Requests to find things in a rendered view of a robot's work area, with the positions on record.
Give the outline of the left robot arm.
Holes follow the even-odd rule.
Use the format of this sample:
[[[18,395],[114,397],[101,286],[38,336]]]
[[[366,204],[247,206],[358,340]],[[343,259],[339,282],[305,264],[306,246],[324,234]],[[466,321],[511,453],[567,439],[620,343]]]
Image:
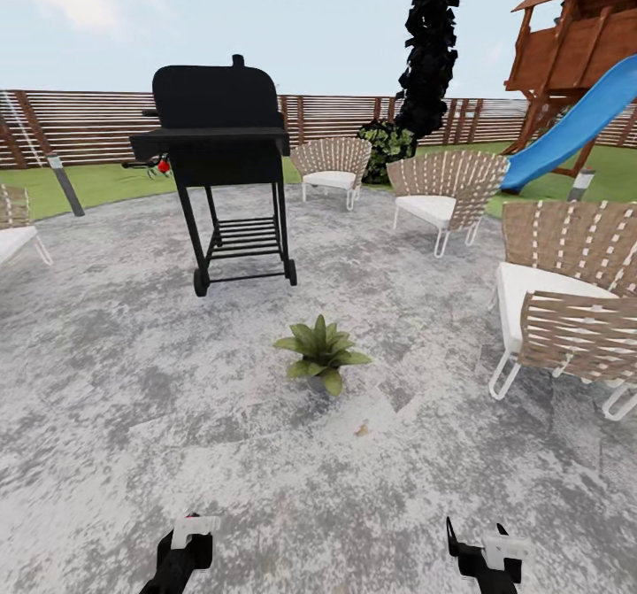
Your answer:
[[[219,515],[191,515],[178,519],[172,534],[157,545],[157,575],[140,594],[181,594],[192,572],[209,568],[213,555],[213,531]]]

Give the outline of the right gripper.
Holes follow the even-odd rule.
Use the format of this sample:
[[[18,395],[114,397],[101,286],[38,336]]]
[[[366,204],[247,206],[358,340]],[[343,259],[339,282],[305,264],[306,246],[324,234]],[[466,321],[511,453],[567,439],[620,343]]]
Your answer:
[[[499,522],[496,523],[499,534],[508,536],[509,533]],[[504,570],[494,570],[487,566],[482,547],[475,547],[459,543],[454,532],[448,535],[449,553],[458,558],[460,573],[465,576],[476,577],[480,584],[481,594],[518,594],[516,584],[521,582],[521,561],[505,558]]]

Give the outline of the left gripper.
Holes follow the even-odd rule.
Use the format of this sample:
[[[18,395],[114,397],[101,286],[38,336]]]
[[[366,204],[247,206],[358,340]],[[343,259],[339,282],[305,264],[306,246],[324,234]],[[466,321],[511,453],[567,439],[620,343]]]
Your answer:
[[[212,534],[193,535],[186,549],[172,549],[172,535],[162,538],[157,545],[157,572],[165,567],[177,567],[184,578],[183,591],[192,572],[209,568],[213,555]]]

